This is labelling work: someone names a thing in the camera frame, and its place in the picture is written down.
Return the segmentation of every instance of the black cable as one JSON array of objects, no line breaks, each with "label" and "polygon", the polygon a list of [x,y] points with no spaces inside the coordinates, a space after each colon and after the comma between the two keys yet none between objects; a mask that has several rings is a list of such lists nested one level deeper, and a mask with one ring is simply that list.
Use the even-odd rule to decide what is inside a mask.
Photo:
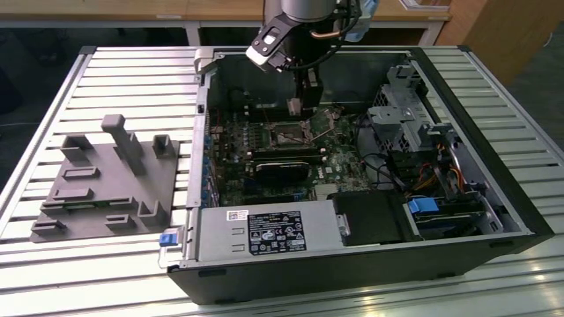
[{"label": "black cable", "polygon": [[362,11],[360,9],[360,0],[356,0],[354,2],[354,10],[356,10],[356,14],[354,14],[354,18],[352,19],[352,23],[349,23],[346,27],[344,28],[344,30],[341,30],[342,38],[346,36],[346,33],[352,30],[354,25],[358,23],[360,17],[362,16]]},{"label": "black cable", "polygon": [[338,39],[338,43],[333,48],[330,48],[329,51],[326,51],[325,55],[322,55],[316,61],[312,61],[309,64],[300,65],[300,66],[290,66],[284,65],[282,69],[286,71],[304,71],[309,68],[313,68],[314,66],[318,66],[325,60],[328,60],[336,53],[336,51],[340,50],[344,43],[344,37],[346,36],[346,33],[352,30],[354,25],[358,22],[360,16],[362,15],[362,12],[360,10],[360,0],[356,0],[356,14],[352,22],[346,25],[346,27],[340,31],[341,32],[341,38]]},{"label": "black cable", "polygon": [[366,161],[364,161],[364,164],[368,168],[370,168],[370,170],[374,170],[376,173],[378,173],[380,175],[384,175],[386,178],[389,178],[389,180],[398,186],[398,184],[396,182],[396,178],[389,173],[386,173],[381,170],[381,168],[385,166],[385,164],[380,165],[378,167],[373,166]]},{"label": "black cable", "polygon": [[368,156],[370,156],[370,155],[373,155],[374,157],[378,157],[380,159],[384,159],[384,160],[386,160],[386,159],[388,159],[388,155],[385,155],[385,154],[381,154],[381,153],[368,153],[368,154],[365,154],[365,155],[364,155],[362,160],[364,160]]}]

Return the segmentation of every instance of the power supply label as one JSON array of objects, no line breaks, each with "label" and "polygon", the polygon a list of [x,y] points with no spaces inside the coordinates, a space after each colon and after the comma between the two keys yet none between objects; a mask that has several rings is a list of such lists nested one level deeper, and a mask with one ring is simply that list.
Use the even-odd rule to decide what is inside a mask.
[{"label": "power supply label", "polygon": [[248,215],[248,251],[253,256],[305,251],[298,211]]}]

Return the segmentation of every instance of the blue tab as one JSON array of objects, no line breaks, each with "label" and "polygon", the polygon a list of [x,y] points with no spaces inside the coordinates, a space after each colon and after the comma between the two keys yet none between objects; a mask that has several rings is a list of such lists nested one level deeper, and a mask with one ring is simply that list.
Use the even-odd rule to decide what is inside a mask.
[{"label": "blue tab", "polygon": [[432,213],[438,211],[434,198],[414,198],[406,205],[412,213]]},{"label": "blue tab", "polygon": [[178,235],[176,233],[161,233],[158,239],[158,245],[162,246],[177,246]]}]

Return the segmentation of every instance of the motherboard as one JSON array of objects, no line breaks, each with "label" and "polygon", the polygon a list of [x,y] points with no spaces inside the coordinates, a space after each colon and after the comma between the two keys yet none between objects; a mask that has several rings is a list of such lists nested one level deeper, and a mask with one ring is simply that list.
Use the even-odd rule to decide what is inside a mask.
[{"label": "motherboard", "polygon": [[322,200],[370,188],[352,142],[356,114],[321,106],[305,120],[274,121],[268,109],[260,112],[260,120],[237,113],[210,129],[221,206]]}]

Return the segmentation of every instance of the floor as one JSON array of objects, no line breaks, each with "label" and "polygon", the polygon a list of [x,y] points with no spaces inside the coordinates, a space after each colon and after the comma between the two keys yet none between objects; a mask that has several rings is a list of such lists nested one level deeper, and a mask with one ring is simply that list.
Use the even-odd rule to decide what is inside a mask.
[{"label": "floor", "polygon": [[[14,111],[0,115],[0,189],[29,143],[74,56],[82,46],[93,44],[186,45],[182,30],[70,29],[49,30],[46,33],[41,30],[0,30],[0,70],[6,74],[24,99],[22,105]],[[560,107],[564,104],[562,60],[564,23],[508,87],[560,147],[564,147],[564,108]]]}]

